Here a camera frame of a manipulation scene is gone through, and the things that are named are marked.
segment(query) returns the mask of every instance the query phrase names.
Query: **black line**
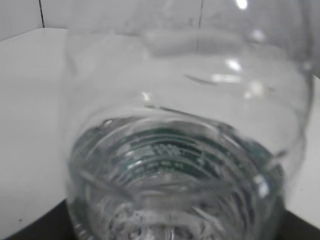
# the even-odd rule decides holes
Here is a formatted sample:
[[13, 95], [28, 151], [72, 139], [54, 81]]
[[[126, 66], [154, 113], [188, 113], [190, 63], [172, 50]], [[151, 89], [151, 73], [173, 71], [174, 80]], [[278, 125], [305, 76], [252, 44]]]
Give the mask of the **black line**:
[[43, 13], [42, 13], [41, 0], [39, 0], [39, 7], [40, 7], [40, 13], [41, 13], [42, 27], [45, 28], [45, 21], [44, 21], [44, 15], [43, 15]]
[[202, 10], [204, 8], [204, 0], [201, 1], [201, 7], [200, 7], [200, 16], [199, 16], [199, 22], [198, 22], [198, 28], [201, 28], [201, 21], [202, 21]]

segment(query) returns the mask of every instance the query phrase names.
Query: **black surface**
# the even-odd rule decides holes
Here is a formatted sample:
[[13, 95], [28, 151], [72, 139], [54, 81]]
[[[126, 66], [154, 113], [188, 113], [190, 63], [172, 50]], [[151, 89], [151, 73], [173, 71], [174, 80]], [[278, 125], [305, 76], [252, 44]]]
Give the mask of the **black surface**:
[[[66, 202], [61, 202], [42, 218], [6, 240], [77, 240]], [[320, 230], [287, 212], [274, 240], [320, 240]]]

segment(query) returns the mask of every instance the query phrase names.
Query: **white table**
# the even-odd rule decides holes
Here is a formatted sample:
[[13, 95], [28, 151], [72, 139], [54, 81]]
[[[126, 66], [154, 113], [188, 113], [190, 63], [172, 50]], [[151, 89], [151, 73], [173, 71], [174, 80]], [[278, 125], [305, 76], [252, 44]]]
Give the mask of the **white table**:
[[[58, 82], [64, 29], [37, 29], [0, 42], [0, 239], [65, 198], [57, 154]], [[306, 163], [289, 210], [320, 228], [320, 80]]]

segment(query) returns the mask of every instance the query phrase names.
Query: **clear plastic bottle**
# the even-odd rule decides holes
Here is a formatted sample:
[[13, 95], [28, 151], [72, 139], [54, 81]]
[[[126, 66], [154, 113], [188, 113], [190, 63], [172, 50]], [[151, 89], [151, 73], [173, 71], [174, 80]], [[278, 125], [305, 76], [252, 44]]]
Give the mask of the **clear plastic bottle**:
[[270, 240], [312, 103], [299, 0], [78, 0], [61, 152], [81, 240]]

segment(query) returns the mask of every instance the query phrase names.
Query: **white surface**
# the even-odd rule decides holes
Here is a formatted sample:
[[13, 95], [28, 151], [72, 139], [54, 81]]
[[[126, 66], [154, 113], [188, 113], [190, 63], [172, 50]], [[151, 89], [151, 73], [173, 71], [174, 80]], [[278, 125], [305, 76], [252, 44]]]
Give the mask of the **white surface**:
[[0, 0], [0, 41], [41, 26], [39, 0]]
[[41, 0], [46, 28], [66, 28], [72, 12], [72, 0]]
[[[0, 239], [65, 196], [56, 120], [66, 32], [37, 29], [0, 42]], [[320, 80], [316, 92], [306, 162], [289, 209], [320, 228]]]

